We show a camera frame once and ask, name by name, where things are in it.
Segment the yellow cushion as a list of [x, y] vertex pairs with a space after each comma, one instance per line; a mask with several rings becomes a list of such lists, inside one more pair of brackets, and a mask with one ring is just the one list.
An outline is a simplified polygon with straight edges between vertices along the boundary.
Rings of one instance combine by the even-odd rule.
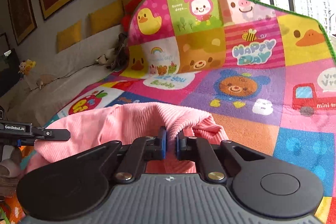
[[68, 27], [67, 29], [57, 33], [56, 39], [57, 39], [58, 52], [61, 52], [71, 47], [72, 45], [80, 42], [81, 23], [82, 20], [79, 20], [78, 22]]
[[90, 13], [88, 18], [91, 35], [119, 25], [124, 15], [122, 0], [114, 1]]

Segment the pink corduroy garment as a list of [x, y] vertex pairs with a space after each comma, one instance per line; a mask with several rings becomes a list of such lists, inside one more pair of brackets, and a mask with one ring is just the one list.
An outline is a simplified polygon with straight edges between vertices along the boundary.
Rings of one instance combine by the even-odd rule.
[[129, 103], [72, 114], [49, 125], [50, 129], [67, 129], [68, 141], [36, 141], [35, 155], [26, 172], [45, 166], [111, 140], [130, 144], [145, 136], [157, 136], [160, 127], [167, 129], [167, 154], [163, 161], [147, 166], [149, 173], [194, 173], [195, 164], [179, 161], [175, 156], [175, 138], [180, 131], [185, 136], [205, 138], [220, 144], [228, 136], [223, 126], [216, 124], [212, 114], [191, 107], [166, 103]]

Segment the small monkey doll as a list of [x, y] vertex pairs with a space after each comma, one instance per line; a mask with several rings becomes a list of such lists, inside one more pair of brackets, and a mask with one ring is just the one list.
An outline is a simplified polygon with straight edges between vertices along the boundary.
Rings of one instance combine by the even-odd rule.
[[25, 76], [28, 76], [31, 69], [33, 69], [36, 66], [36, 62], [32, 61], [30, 59], [27, 59], [25, 61], [22, 61], [19, 64], [19, 75], [20, 75], [20, 79], [23, 79]]

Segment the red plush cushion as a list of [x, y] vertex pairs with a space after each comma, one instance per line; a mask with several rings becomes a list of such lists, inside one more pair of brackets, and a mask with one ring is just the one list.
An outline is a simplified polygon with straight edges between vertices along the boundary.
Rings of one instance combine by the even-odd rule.
[[131, 17], [135, 12], [138, 5], [142, 2], [142, 0], [121, 0], [123, 5], [124, 16], [121, 19], [121, 25], [123, 27], [123, 31], [128, 33], [129, 25], [131, 21]]

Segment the colourful cartoon play mat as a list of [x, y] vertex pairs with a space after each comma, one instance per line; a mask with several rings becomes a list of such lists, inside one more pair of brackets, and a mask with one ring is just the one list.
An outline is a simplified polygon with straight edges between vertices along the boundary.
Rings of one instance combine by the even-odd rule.
[[[123, 69], [85, 88], [42, 127], [129, 103], [203, 110], [227, 140], [317, 175], [323, 198], [316, 212], [263, 217], [203, 181], [196, 166], [194, 173], [149, 173], [152, 160], [137, 181], [113, 187], [82, 217], [24, 221], [16, 189], [1, 203], [1, 223], [335, 223], [335, 52], [315, 19], [254, 0], [143, 0], [126, 53]], [[32, 149], [23, 177], [36, 141], [50, 140], [33, 137], [33, 146], [18, 147]]]

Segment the grey beige plush toy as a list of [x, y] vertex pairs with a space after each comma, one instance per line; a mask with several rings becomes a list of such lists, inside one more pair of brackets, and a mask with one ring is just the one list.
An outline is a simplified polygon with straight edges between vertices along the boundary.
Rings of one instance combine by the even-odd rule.
[[95, 63], [112, 71], [123, 68], [128, 61], [126, 53], [127, 35], [120, 33], [116, 45], [96, 59]]

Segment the beige sofa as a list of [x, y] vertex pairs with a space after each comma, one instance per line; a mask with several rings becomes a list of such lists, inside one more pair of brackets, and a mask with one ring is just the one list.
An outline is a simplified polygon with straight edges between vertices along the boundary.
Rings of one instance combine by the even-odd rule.
[[33, 79], [46, 78], [47, 83], [29, 90], [26, 81], [21, 81], [11, 88], [1, 97], [5, 118], [38, 126], [47, 124], [86, 87], [111, 73], [95, 60], [115, 46], [121, 32], [122, 26], [116, 25], [38, 63], [31, 73]]

